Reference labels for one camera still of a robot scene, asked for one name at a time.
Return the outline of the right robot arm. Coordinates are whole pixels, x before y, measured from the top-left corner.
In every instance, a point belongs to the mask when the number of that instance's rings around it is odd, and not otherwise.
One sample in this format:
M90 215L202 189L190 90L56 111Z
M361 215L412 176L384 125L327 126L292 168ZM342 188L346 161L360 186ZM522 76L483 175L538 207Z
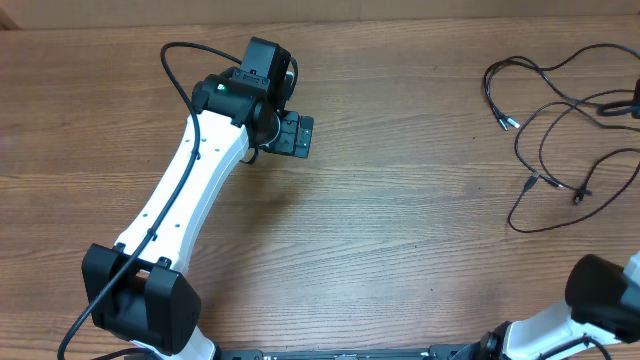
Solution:
M639 255L622 267L596 255L582 257L564 299L536 315L505 322L455 359L567 359L590 348L639 340Z

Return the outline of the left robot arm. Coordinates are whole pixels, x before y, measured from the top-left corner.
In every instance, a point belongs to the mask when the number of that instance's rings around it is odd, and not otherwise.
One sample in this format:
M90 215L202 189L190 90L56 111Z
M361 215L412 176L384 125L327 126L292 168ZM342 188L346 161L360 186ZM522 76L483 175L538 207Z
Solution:
M151 197L110 246L91 245L81 264L88 306L57 351L64 358L86 320L128 342L123 359L217 359L198 327L201 299L186 274L198 234L224 182L261 152L305 158L314 120L285 108L296 59L253 37L241 59L178 91L189 115L180 145Z

